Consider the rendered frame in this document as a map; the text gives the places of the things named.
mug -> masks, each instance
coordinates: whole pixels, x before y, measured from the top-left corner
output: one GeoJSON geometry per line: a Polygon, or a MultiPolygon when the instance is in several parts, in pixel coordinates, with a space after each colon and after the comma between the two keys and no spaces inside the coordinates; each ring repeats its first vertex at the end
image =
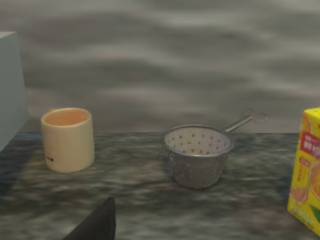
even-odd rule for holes
{"type": "Polygon", "coordinates": [[[95,160],[92,116],[76,108],[51,108],[41,117],[45,162],[58,173],[78,172],[95,160]]]}

white block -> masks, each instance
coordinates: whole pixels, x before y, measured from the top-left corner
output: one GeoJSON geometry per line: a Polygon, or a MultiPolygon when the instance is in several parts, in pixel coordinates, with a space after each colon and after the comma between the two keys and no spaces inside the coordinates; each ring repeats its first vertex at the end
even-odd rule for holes
{"type": "Polygon", "coordinates": [[[28,117],[17,34],[0,32],[0,151],[28,117]]]}

gray strainer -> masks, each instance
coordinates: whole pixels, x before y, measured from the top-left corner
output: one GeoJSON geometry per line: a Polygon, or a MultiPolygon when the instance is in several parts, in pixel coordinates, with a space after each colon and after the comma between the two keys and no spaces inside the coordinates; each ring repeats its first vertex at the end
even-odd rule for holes
{"type": "Polygon", "coordinates": [[[204,125],[181,125],[165,132],[162,144],[168,151],[168,166],[174,180],[189,189],[214,185],[224,169],[228,152],[234,147],[229,133],[249,121],[262,123],[267,119],[267,115],[248,109],[225,130],[204,125]]]}

yellow box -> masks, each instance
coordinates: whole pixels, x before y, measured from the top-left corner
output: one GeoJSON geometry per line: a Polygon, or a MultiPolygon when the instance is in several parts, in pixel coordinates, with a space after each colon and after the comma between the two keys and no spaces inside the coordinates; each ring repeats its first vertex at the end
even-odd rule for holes
{"type": "Polygon", "coordinates": [[[287,209],[320,236],[320,107],[301,122],[287,209]]]}

blurry gray background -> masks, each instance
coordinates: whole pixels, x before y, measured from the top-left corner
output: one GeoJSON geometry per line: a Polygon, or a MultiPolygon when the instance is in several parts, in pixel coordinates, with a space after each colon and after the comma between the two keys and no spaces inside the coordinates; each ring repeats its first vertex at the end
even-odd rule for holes
{"type": "Polygon", "coordinates": [[[320,105],[318,0],[0,0],[17,31],[31,119],[82,107],[96,131],[223,128],[297,132],[320,105]]]}

